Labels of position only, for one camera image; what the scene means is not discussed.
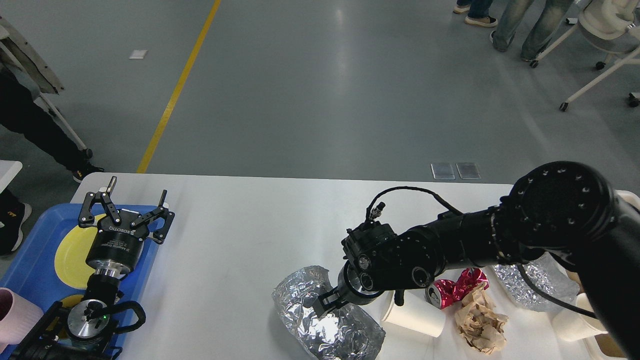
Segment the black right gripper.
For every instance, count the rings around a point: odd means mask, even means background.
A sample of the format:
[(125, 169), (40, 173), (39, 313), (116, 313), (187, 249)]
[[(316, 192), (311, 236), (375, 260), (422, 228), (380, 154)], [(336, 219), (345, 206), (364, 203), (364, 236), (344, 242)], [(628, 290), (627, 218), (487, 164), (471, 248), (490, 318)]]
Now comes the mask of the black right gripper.
[(323, 318), (348, 303), (358, 306), (369, 305), (382, 294), (382, 291), (365, 289), (359, 272), (347, 261), (338, 275), (337, 287), (319, 294), (311, 303), (311, 307), (317, 318)]

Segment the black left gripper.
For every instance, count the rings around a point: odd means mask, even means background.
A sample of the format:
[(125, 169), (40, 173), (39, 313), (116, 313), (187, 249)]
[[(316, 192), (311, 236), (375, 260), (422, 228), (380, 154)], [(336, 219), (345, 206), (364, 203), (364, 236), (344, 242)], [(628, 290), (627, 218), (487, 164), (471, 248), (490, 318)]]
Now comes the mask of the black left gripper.
[[(144, 248), (144, 239), (152, 239), (156, 244), (164, 244), (175, 218), (175, 212), (165, 204), (168, 191), (163, 189), (158, 206), (145, 214), (119, 214), (111, 199), (117, 184), (112, 176), (106, 190), (87, 192), (82, 202), (77, 222), (80, 228), (96, 227), (96, 217), (92, 209), (99, 204), (105, 217), (97, 223), (98, 232), (86, 256), (86, 264), (99, 269), (111, 264), (122, 274), (133, 272)], [(163, 226), (151, 234), (148, 225), (162, 219)]]

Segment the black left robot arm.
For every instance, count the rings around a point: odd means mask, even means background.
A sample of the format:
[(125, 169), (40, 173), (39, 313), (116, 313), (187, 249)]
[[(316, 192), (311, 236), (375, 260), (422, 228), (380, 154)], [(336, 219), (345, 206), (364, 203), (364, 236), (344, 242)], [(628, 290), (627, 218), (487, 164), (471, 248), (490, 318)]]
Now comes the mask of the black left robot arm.
[(166, 190), (147, 212), (118, 208), (111, 198), (116, 182), (112, 177), (106, 187), (87, 192), (78, 212), (78, 227), (96, 230), (84, 258), (91, 273), (80, 301), (70, 307), (53, 301), (10, 360), (116, 360), (122, 348), (115, 338), (146, 323), (144, 308), (121, 285), (146, 280), (135, 275), (146, 243), (163, 244), (175, 213)]

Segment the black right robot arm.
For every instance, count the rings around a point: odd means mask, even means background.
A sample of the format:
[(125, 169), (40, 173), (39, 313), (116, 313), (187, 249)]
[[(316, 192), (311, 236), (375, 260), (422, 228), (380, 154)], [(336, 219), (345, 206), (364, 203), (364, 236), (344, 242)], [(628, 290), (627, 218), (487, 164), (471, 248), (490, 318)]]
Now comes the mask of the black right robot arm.
[(461, 212), (439, 194), (446, 212), (396, 234), (377, 218), (378, 196), (363, 223), (342, 240), (346, 263), (337, 286), (312, 304), (318, 317), (347, 304), (368, 305), (394, 291), (425, 289), (445, 271), (488, 265), (521, 267), (548, 253), (576, 273), (599, 320), (627, 358), (639, 358), (640, 213), (605, 177), (573, 161), (548, 162), (515, 182), (500, 203)]

